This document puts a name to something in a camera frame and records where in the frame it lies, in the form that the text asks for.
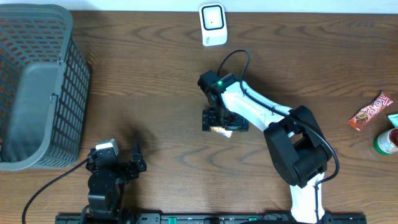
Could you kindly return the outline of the orange Kleenex tissue pack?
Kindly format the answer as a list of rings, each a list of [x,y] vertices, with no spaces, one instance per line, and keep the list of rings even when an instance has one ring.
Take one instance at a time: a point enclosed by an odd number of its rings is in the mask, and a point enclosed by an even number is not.
[[[229,130],[226,130],[225,128],[222,128],[222,127],[211,127],[210,130],[214,131],[214,132],[216,132],[218,134],[222,134],[222,135],[224,135],[227,138],[230,138],[233,135],[233,133],[234,133],[234,131],[229,131]]]

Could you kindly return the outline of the red Top snack packet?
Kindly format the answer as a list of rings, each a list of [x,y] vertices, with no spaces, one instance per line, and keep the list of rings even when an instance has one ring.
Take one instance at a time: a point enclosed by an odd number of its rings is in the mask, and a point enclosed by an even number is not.
[[[349,119],[348,124],[357,131],[362,131],[365,125],[367,125],[373,118],[392,103],[393,100],[391,96],[382,91],[372,103],[361,108],[351,119]]]

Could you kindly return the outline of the green lid jar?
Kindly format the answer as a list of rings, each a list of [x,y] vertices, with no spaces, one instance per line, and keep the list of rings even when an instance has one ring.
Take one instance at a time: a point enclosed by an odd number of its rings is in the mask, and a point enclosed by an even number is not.
[[[378,153],[383,155],[397,153],[397,128],[378,135],[373,142],[373,146]]]

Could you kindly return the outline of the mint green wipes pack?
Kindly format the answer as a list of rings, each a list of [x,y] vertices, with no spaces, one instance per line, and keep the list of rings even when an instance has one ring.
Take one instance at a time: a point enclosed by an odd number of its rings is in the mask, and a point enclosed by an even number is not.
[[[398,128],[398,114],[390,114],[387,116],[394,128]]]

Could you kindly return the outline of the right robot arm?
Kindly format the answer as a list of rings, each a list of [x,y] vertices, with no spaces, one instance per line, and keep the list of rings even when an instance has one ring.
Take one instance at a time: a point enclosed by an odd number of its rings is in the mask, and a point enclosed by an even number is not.
[[[293,219],[318,223],[325,215],[322,181],[332,153],[313,113],[274,103],[232,73],[221,78],[209,70],[198,86],[210,104],[203,110],[202,130],[230,136],[253,124],[262,131],[276,171],[290,185]]]

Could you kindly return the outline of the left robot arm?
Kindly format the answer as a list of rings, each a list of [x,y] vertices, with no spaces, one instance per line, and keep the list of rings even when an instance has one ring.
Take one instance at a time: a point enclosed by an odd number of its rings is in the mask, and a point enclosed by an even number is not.
[[[119,149],[114,139],[103,141],[90,150],[86,168],[88,205],[82,210],[81,223],[131,223],[131,213],[123,209],[125,186],[147,170],[138,143],[130,153],[131,160],[120,162]]]

